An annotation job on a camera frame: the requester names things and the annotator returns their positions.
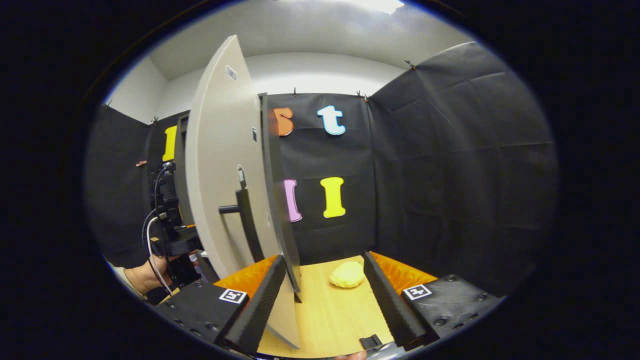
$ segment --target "black handle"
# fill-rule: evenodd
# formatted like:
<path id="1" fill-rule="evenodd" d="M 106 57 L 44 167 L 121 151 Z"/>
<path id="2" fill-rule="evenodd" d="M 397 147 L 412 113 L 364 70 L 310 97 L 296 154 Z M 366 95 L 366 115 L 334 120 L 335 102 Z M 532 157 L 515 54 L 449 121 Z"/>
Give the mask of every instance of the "black handle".
<path id="1" fill-rule="evenodd" d="M 246 242 L 249 244 L 249 250 L 251 250 L 253 260 L 257 263 L 260 260 L 264 260 L 264 254 L 258 241 L 258 234 L 255 232 L 249 193 L 246 189 L 236 190 L 236 199 L 238 205 L 220 206 L 218 211 L 220 214 L 240 213 L 240 220 L 242 221 Z"/>

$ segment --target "orange foam pad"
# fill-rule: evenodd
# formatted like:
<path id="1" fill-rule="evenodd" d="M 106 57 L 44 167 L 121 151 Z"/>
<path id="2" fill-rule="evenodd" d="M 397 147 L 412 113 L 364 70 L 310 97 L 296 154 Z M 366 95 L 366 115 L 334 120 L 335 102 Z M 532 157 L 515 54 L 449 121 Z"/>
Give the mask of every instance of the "orange foam pad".
<path id="1" fill-rule="evenodd" d="M 258 287 L 264 276 L 271 268 L 271 264 L 276 259 L 277 255 L 270 258 L 260 260 L 253 265 L 249 265 L 246 268 L 235 272 L 226 278 L 216 281 L 213 285 L 220 286 L 222 288 L 244 291 L 249 295 L 249 299 L 253 299 L 255 292 L 258 291 Z"/>
<path id="2" fill-rule="evenodd" d="M 376 254 L 373 251 L 369 253 L 376 260 L 378 266 L 380 266 L 380 269 L 398 295 L 400 295 L 404 289 L 438 280 L 437 277 L 401 263 L 398 260 Z"/>

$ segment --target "wooden table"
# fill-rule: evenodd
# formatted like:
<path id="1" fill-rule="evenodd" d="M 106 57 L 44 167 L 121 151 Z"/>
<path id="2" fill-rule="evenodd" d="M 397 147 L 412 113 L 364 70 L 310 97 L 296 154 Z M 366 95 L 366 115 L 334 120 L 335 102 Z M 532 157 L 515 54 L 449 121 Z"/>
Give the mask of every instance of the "wooden table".
<path id="1" fill-rule="evenodd" d="M 295 304 L 300 336 L 296 350 L 265 330 L 258 352 L 282 357 L 334 357 L 363 350 L 360 338 L 377 334 L 382 343 L 391 332 L 365 278 L 356 288 L 344 289 L 329 276 L 346 261 L 364 262 L 362 256 L 300 267 L 302 304 Z"/>

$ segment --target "white cable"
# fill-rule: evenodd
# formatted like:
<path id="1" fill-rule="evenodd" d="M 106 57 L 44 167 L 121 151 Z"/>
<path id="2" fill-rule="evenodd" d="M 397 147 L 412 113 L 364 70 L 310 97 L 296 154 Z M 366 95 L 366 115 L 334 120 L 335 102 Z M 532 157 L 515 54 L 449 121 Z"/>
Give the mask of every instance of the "white cable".
<path id="1" fill-rule="evenodd" d="M 162 274 L 160 274 L 160 271 L 158 271 L 158 266 L 156 265 L 156 260 L 154 259 L 153 255 L 151 253 L 151 237 L 149 236 L 149 229 L 151 228 L 151 224 L 153 224 L 157 219 L 158 219 L 158 217 L 154 217 L 153 219 L 151 219 L 151 221 L 147 225 L 147 247 L 149 249 L 149 257 L 151 257 L 151 267 L 153 268 L 154 272 L 158 276 L 158 279 L 160 279 L 160 281 L 162 282 L 162 285 L 164 286 L 164 288 L 167 291 L 169 291 L 169 295 L 171 295 L 171 289 L 169 289 L 169 286 L 164 281 L 164 278 L 162 277 Z"/>

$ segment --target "black clip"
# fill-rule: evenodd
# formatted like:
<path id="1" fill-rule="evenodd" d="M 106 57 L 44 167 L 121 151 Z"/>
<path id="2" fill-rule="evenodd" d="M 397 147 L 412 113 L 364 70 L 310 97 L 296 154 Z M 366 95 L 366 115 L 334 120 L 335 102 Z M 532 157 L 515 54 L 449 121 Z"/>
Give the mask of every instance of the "black clip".
<path id="1" fill-rule="evenodd" d="M 405 60 L 404 62 L 405 62 L 405 63 L 407 63 L 407 64 L 409 64 L 409 66 L 411 66 L 411 68 L 412 68 L 413 70 L 415 70 L 415 65 L 414 65 L 414 64 L 412 64 L 409 60 Z"/>

